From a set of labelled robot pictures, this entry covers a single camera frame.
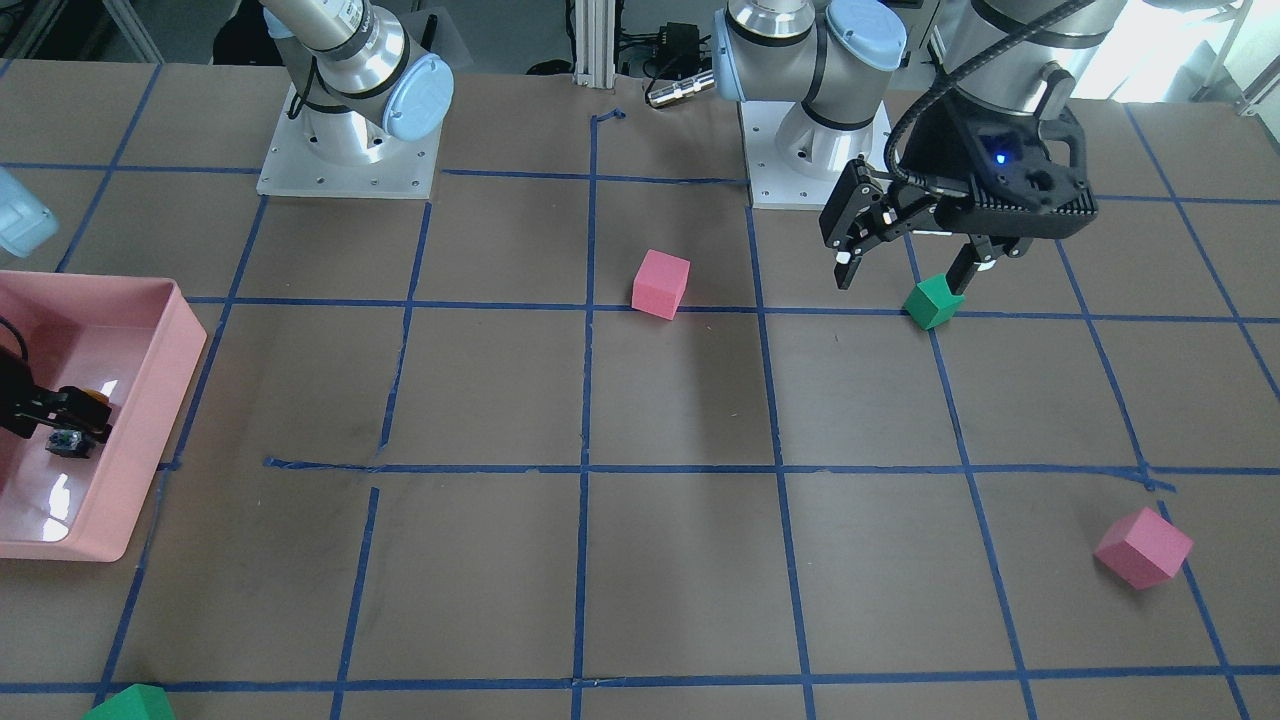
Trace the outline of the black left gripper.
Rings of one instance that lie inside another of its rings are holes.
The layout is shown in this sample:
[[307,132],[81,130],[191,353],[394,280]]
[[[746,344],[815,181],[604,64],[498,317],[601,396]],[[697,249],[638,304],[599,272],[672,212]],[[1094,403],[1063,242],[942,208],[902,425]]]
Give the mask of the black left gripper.
[[1023,258],[1037,240],[1065,240],[1100,214],[1087,173],[1085,133],[1064,108],[1046,119],[1011,115],[952,91],[915,120],[905,167],[955,181],[961,197],[927,193],[896,181],[881,183],[864,158],[850,160],[819,215],[823,245],[835,254],[835,283],[849,290],[863,259],[932,223],[970,234],[945,273],[964,296],[1001,258]]

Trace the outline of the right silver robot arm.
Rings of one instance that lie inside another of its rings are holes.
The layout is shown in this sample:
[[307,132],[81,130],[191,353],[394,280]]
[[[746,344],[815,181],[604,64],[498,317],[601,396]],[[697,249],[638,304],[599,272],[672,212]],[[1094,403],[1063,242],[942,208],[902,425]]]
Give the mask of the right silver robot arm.
[[86,208],[3,268],[164,277],[189,295],[348,299],[321,290],[367,251],[406,322],[426,231],[434,140],[453,76],[366,1],[270,1],[284,68],[18,61],[3,77],[3,169]]

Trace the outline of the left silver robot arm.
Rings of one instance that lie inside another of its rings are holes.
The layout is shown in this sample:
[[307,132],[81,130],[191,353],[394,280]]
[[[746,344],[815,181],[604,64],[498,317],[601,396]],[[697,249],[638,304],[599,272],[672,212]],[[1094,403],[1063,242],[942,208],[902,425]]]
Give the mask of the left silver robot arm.
[[[846,290],[873,249],[918,231],[964,234],[945,279],[960,295],[983,265],[1065,240],[1100,213],[1075,85],[1120,1],[966,1],[934,82],[893,124],[883,169],[850,158],[820,213]],[[792,102],[818,129],[869,128],[908,32],[879,1],[728,1],[712,72],[736,102]]]

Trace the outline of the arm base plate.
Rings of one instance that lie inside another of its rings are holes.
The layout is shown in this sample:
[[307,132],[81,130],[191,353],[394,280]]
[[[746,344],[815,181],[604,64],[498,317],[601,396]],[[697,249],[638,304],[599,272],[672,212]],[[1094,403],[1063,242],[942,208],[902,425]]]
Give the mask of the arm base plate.
[[291,86],[262,160],[256,192],[293,199],[422,200],[433,195],[442,129],[401,141],[353,113],[303,106],[288,115]]
[[818,124],[796,102],[739,105],[751,205],[760,210],[820,210],[844,168],[863,158],[884,172],[891,122],[881,104],[869,126],[854,131]]

